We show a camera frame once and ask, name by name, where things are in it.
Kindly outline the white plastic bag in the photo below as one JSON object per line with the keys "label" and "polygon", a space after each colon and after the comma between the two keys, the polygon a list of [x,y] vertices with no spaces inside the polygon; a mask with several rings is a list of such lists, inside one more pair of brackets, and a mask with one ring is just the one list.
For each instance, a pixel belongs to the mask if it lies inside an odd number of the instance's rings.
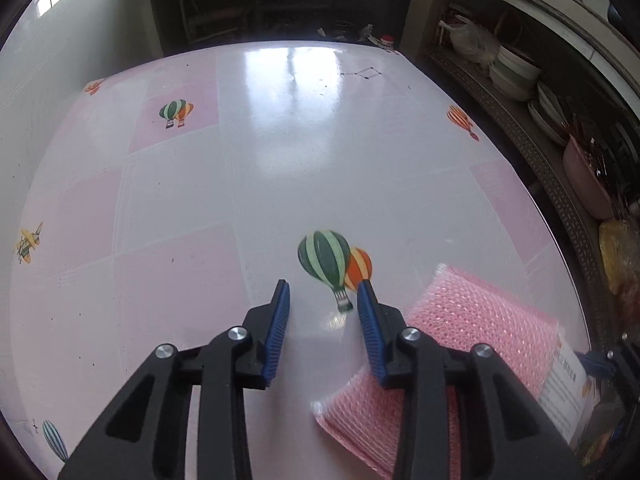
{"label": "white plastic bag", "polygon": [[457,15],[460,23],[440,23],[449,32],[449,39],[458,55],[467,61],[487,68],[495,61],[500,42],[486,28],[475,24],[464,16]]}

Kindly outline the pink plastic basin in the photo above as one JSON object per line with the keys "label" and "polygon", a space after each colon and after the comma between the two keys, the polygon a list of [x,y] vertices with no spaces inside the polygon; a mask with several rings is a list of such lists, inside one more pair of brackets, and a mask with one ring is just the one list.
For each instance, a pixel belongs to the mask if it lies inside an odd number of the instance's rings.
{"label": "pink plastic basin", "polygon": [[578,200],[591,217],[608,220],[614,216],[610,196],[596,177],[574,136],[570,137],[565,147],[563,169]]}

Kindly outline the pink mesh sponge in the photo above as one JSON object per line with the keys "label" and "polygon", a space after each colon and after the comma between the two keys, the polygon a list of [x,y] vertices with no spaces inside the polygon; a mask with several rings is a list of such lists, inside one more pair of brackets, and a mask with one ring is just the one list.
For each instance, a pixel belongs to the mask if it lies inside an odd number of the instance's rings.
{"label": "pink mesh sponge", "polygon": [[[408,323],[451,349],[484,342],[538,401],[570,446],[593,410],[593,381],[559,322],[475,276],[442,264]],[[319,426],[379,476],[393,474],[404,395],[380,387],[363,367],[340,391],[312,406]]]}

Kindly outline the stack of bowls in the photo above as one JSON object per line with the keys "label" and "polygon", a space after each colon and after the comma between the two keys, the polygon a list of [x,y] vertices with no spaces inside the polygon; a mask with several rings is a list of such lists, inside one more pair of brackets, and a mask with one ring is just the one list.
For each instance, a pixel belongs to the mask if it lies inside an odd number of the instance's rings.
{"label": "stack of bowls", "polygon": [[540,73],[541,69],[526,53],[503,44],[489,65],[492,84],[504,96],[516,102],[530,99]]}

